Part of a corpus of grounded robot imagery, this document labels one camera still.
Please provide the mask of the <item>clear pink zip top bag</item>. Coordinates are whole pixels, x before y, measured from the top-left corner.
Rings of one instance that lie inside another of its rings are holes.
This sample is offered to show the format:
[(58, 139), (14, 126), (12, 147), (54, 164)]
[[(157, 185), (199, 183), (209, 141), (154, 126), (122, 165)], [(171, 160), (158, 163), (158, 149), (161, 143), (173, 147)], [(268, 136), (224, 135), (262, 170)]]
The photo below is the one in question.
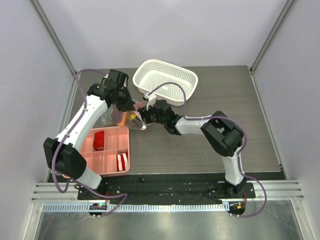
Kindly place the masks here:
[(136, 101), (134, 103), (134, 110), (121, 112), (116, 105), (113, 104), (100, 116), (101, 124), (103, 126), (127, 127), (129, 129), (144, 131), (147, 126), (142, 120), (138, 109), (145, 105), (145, 101)]

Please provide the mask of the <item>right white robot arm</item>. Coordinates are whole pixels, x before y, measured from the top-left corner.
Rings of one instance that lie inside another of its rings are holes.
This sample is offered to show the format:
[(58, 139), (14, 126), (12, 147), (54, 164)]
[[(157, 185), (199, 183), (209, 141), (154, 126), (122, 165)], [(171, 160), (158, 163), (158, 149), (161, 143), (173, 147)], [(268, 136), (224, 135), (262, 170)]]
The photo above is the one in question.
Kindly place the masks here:
[(203, 135), (213, 150), (222, 157), (225, 169), (226, 193), (233, 198), (244, 191), (246, 183), (242, 168), (241, 149), (244, 132), (223, 112), (202, 117), (184, 117), (176, 114), (165, 100), (156, 100), (151, 106), (137, 110), (146, 124), (163, 125), (171, 135)]

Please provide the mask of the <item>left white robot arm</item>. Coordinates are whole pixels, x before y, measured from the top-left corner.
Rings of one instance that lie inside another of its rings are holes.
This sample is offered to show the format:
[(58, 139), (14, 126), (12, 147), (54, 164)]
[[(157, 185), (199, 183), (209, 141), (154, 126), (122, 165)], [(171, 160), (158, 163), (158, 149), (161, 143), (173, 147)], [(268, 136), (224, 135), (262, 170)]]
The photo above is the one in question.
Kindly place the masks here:
[(109, 107), (116, 105), (122, 112), (134, 109), (127, 85), (126, 80), (119, 83), (107, 81), (93, 84), (87, 93), (82, 91), (83, 104), (70, 123), (55, 138), (48, 137), (44, 141), (46, 162), (59, 192), (67, 190), (59, 187), (56, 173), (88, 187), (89, 194), (97, 200), (106, 195), (102, 177), (87, 166), (80, 150), (93, 125)]

